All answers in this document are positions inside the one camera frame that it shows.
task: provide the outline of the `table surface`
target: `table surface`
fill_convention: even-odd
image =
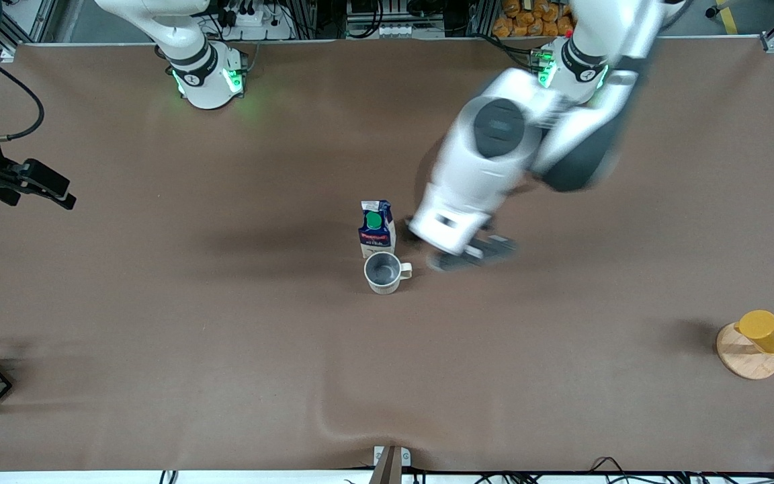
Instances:
[[[507,264],[377,296],[359,201],[412,214],[509,59],[481,41],[267,45],[246,98],[182,101],[150,46],[21,47],[9,143],[76,209],[0,203],[2,469],[774,469],[774,376],[713,353],[774,312],[774,55],[661,40],[598,189],[507,200]],[[34,118],[0,76],[0,131]]]

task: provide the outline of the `mug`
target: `mug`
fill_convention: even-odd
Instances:
[[[363,275],[373,291],[391,294],[399,288],[399,281],[411,278],[411,263],[402,263],[390,252],[375,252],[366,258]]]

